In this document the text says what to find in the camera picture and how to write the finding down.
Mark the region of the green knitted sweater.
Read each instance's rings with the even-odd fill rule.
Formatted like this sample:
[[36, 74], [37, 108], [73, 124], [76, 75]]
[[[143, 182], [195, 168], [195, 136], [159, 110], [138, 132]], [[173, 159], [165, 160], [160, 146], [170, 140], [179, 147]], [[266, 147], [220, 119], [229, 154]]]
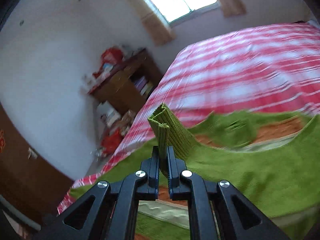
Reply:
[[115, 182], [151, 156], [174, 148], [187, 168], [208, 181], [230, 181], [291, 239], [303, 239], [319, 219], [319, 116], [301, 112], [210, 113], [185, 127], [164, 103], [140, 113], [102, 172], [70, 190], [80, 198], [97, 181]]

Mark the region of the red plastic bag on floor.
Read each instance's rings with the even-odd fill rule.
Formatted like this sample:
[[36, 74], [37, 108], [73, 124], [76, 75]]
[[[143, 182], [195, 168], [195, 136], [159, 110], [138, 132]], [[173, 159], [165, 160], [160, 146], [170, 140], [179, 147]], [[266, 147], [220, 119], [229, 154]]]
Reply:
[[120, 145], [123, 136], [120, 129], [116, 129], [111, 135], [105, 135], [101, 141], [102, 156], [113, 154]]

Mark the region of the brown wooden door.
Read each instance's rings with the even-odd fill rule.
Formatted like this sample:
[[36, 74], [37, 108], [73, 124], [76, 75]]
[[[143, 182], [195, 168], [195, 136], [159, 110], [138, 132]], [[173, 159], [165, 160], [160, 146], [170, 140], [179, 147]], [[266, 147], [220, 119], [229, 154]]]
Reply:
[[5, 148], [1, 153], [1, 195], [20, 213], [43, 225], [44, 217], [57, 215], [57, 206], [73, 184], [45, 159], [28, 159], [27, 141], [1, 108]]

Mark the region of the white paper shopping bag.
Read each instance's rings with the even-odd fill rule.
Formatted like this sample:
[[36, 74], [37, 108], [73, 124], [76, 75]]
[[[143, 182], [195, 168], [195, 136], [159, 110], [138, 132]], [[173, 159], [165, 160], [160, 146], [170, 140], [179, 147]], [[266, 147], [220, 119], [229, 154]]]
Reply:
[[111, 127], [117, 120], [121, 119], [121, 115], [107, 101], [97, 106], [97, 115], [98, 119], [108, 127]]

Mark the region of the brown wooden desk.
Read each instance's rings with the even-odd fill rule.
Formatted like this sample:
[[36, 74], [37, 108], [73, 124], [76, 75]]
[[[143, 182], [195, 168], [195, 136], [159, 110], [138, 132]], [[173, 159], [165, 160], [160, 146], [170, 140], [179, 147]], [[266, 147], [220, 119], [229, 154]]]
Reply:
[[160, 83], [163, 74], [153, 57], [143, 48], [124, 62], [116, 65], [108, 76], [97, 87], [89, 91], [89, 95], [99, 103], [108, 102], [120, 114], [132, 110], [138, 113], [146, 103], [146, 98], [140, 94], [131, 77], [141, 74], [150, 81], [152, 90]]

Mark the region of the red double happiness sticker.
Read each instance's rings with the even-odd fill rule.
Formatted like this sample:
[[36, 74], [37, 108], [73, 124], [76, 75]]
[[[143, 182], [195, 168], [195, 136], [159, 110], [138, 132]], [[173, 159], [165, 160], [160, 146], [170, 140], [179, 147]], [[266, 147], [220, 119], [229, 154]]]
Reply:
[[5, 148], [5, 138], [4, 138], [4, 131], [0, 130], [0, 153], [3, 152]]

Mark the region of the red plaid bed sheet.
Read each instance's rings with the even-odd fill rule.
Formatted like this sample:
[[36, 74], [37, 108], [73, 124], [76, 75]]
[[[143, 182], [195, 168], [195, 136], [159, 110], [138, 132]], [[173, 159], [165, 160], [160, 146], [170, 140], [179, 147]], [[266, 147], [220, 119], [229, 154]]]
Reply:
[[185, 126], [210, 112], [319, 113], [319, 25], [272, 24], [191, 44], [178, 53], [103, 173], [153, 137], [148, 116], [166, 103]]

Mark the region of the red gift bag on desk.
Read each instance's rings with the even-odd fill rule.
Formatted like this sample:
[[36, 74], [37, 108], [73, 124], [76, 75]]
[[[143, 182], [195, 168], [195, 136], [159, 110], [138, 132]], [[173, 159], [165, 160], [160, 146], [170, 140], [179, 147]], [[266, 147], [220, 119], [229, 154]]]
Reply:
[[118, 47], [106, 49], [101, 55], [101, 65], [111, 64], [116, 65], [123, 61], [124, 54]]

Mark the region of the left beige curtain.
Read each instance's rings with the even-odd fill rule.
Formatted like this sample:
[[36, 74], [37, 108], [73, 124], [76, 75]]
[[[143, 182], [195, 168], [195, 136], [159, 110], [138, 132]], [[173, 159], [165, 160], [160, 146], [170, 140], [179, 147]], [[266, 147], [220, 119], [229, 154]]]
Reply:
[[175, 34], [167, 20], [147, 0], [127, 0], [156, 46], [165, 45], [175, 39]]

